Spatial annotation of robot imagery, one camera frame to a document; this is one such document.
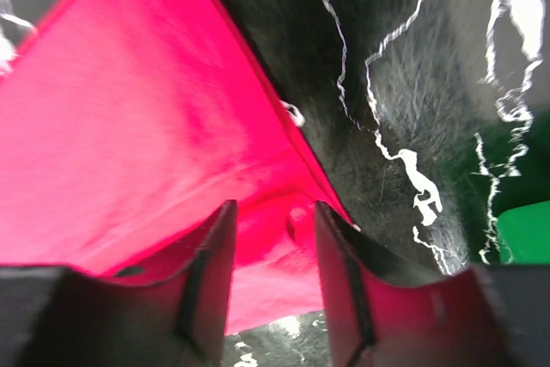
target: pink fabric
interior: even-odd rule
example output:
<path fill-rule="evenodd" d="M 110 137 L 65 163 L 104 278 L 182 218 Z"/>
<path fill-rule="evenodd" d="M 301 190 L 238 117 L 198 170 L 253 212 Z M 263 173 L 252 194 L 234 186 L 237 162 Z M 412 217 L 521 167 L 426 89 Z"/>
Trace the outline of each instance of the pink fabric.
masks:
<path fill-rule="evenodd" d="M 218 0 L 64 0 L 39 34 L 0 84 L 2 263 L 112 274 L 237 199 L 228 333 L 322 307 L 313 202 L 345 212 Z"/>

